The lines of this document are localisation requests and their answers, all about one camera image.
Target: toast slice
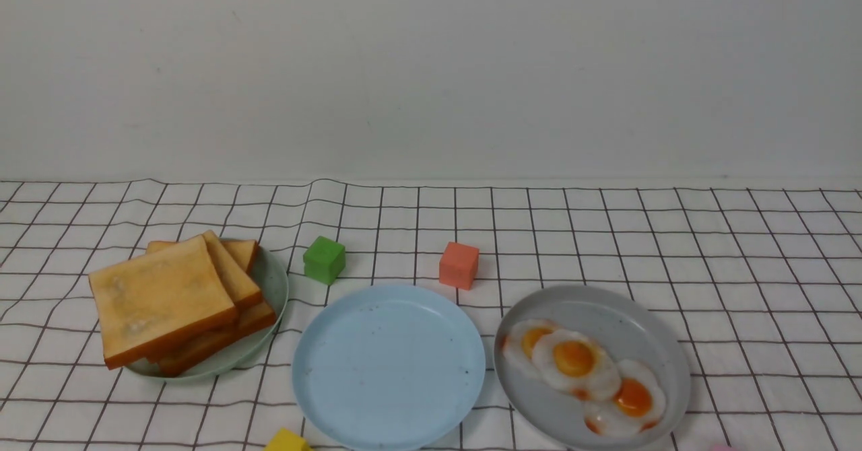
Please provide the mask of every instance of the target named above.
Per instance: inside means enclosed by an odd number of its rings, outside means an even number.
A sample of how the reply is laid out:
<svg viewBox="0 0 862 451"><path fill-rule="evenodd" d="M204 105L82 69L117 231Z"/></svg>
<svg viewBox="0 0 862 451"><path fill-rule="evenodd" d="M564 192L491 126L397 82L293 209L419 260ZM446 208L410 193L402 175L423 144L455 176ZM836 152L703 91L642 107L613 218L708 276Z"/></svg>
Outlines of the toast slice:
<svg viewBox="0 0 862 451"><path fill-rule="evenodd" d="M215 271L218 273L219 279L222 280L224 289L227 289L231 300L234 300L237 309L243 311L246 308L261 303L264 300L261 288L236 263L230 252L228 252L228 249L222 246L222 242L218 240L216 233L207 230L201 236L207 242L207 251L209 251L209 255L213 259Z"/></svg>
<svg viewBox="0 0 862 451"><path fill-rule="evenodd" d="M222 285L224 285L225 290L228 292L231 300L234 301L237 309L241 312L255 306L255 304L261 303L264 300L261 288L259 288L251 277L249 277L245 271L240 268L240 265L236 260L234 260L235 256L229 254L227 246L221 243L221 240L218 239L216 233L211 230L207 230L207 232L201 234L201 236L203 236L203 239L207 242L209 255L212 257L213 263L215 263L215 271L218 273L219 279L222 280ZM153 243L150 243L147 245L147 253L150 254L150 252L153 252L156 254L160 250L170 248L175 244L176 242L172 242L167 245L153 245ZM238 322L239 320L235 320L234 322L228 323L226 326L234 328ZM173 347L161 347L159 352L147 355L147 360L150 363L156 363L164 355L172 352L183 343L185 342L178 341Z"/></svg>
<svg viewBox="0 0 862 451"><path fill-rule="evenodd" d="M161 357L159 368L167 377L176 377L231 343L271 327L275 321L276 314L272 307L266 301L258 303L240 314L236 327L207 331Z"/></svg>
<svg viewBox="0 0 862 451"><path fill-rule="evenodd" d="M100 269L88 279L110 369L176 347L240 314L203 236Z"/></svg>
<svg viewBox="0 0 862 451"><path fill-rule="evenodd" d="M147 254L170 248L175 244L176 242L173 240L151 240L147 245ZM222 246L228 249L231 257L246 273L252 270L255 257L258 255L258 242L256 240L222 240Z"/></svg>

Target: table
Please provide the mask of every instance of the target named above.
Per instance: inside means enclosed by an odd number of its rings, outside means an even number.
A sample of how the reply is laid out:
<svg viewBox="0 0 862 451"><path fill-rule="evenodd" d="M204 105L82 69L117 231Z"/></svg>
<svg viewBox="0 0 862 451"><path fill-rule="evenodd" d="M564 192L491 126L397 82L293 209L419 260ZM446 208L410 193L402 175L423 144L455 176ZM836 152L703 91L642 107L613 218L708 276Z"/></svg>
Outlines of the table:
<svg viewBox="0 0 862 451"><path fill-rule="evenodd" d="M461 305L490 343L543 286L590 283L642 304L690 358L692 402L655 449L855 451L862 440L862 197L844 190L0 182L0 448L261 449L302 418L290 362L327 304L415 283ZM242 368L164 386L102 362L86 274L149 240L212 228L289 266L276 338ZM317 236L347 246L332 285L299 276ZM471 291L440 285L449 240L481 252ZM432 448L551 450L488 364L464 423Z"/></svg>

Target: white wall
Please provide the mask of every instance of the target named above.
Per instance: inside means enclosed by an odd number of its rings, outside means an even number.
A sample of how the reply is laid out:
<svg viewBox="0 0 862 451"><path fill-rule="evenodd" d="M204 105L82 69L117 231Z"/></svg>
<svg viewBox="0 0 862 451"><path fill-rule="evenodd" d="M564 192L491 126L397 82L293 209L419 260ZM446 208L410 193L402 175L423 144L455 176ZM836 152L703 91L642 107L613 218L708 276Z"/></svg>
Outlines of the white wall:
<svg viewBox="0 0 862 451"><path fill-rule="evenodd" d="M862 0L0 0L0 178L862 175Z"/></svg>

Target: plate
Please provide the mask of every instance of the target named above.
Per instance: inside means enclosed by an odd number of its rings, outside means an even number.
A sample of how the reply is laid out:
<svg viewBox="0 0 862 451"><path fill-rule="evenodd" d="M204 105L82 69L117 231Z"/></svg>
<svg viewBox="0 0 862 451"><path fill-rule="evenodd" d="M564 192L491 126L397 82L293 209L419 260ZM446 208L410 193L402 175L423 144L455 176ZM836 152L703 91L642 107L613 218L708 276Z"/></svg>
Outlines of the plate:
<svg viewBox="0 0 862 451"><path fill-rule="evenodd" d="M372 286L326 307L302 333L293 389L317 429L357 451L407 451L443 438L482 390L482 339L429 289Z"/></svg>
<svg viewBox="0 0 862 451"><path fill-rule="evenodd" d="M524 377L502 356L502 339L527 318L548 318L590 335L615 361L637 359L648 365L667 396L659 424L627 439L603 438L587 429L578 399ZM533 427L567 448L584 451L629 451L664 438L686 414L692 385L686 355L664 322L628 298L579 285L542 289L515 304L496 332L494 368L512 407Z"/></svg>
<svg viewBox="0 0 862 451"><path fill-rule="evenodd" d="M272 252L258 248L255 263L248 275L252 277L252 280L255 280L255 283L258 283L258 286L261 286L264 300L267 300L272 310L276 311L278 317L274 325L252 333L242 340L235 341L230 346L219 350L209 359L203 360L203 362L183 372L179 377L163 377L159 371L159 366L147 362L146 359L140 359L126 368L133 374L152 380L168 383L191 382L192 380L200 380L200 378L224 374L261 350L264 344L269 341L275 328L278 328L278 323L281 322L284 310L287 308L287 270Z"/></svg>

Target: green plate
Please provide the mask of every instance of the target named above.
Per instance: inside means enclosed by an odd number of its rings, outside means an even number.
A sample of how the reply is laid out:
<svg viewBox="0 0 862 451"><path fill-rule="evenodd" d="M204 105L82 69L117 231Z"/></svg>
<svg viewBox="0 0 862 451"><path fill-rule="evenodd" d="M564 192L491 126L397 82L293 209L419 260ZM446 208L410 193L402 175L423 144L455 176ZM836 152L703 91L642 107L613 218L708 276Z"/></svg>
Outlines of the green plate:
<svg viewBox="0 0 862 451"><path fill-rule="evenodd" d="M151 378L151 380L168 383L185 383L192 380L200 380L200 378L224 374L224 372L235 368L235 366L249 359L250 356L255 355L256 352L267 344L284 317L284 310L287 309L288 295L287 270L284 268L284 264L272 252L264 248L258 248L258 255L255 258L255 264L252 266L249 276L255 280L255 283L258 283L258 286L261 286L264 300L267 300L272 310L278 313L274 325L253 333L231 344L229 347L225 347L225 349L219 350L218 353L183 372L179 377L164 377L159 371L159 366L147 362L146 359L140 359L126 366L127 370L141 377Z"/></svg>

